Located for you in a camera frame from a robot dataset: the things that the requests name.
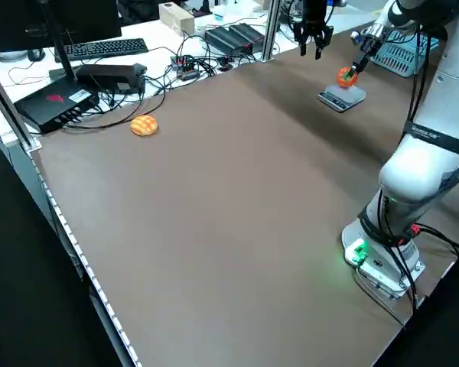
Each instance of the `black keyboard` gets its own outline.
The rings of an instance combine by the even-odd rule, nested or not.
[[[68,45],[64,47],[64,50],[67,52],[68,59],[71,61],[96,59],[99,57],[135,55],[148,52],[148,48],[142,38]],[[56,50],[54,51],[54,60],[57,63],[60,62]]]

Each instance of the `cardboard box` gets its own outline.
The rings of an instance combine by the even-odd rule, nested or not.
[[[160,20],[180,36],[194,34],[194,16],[173,2],[158,5]]]

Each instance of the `white cable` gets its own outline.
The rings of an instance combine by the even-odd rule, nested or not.
[[[362,291],[367,294],[374,302],[376,302],[382,309],[384,309],[384,311],[389,313],[389,315],[391,315],[391,317],[395,319],[403,329],[405,329],[405,323],[403,323],[399,317],[396,316],[395,311],[363,280],[361,273],[359,273],[359,268],[355,268],[355,274],[352,274],[352,277],[359,288],[362,289]],[[360,283],[357,281],[357,278],[359,278],[360,283],[362,283],[369,292],[366,291],[362,285],[360,285]]]

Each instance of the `label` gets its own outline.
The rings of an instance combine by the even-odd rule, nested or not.
[[[129,90],[131,89],[131,86],[127,83],[117,83],[117,87],[119,90]]]
[[[82,89],[76,92],[75,94],[72,94],[70,96],[70,99],[74,101],[75,103],[82,102],[84,99],[87,99],[91,96],[90,93],[88,93],[86,90]]]

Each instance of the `mouse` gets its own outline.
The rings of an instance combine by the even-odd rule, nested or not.
[[[42,48],[28,51],[28,59],[32,62],[41,61],[44,59],[44,56],[46,56],[46,53]]]

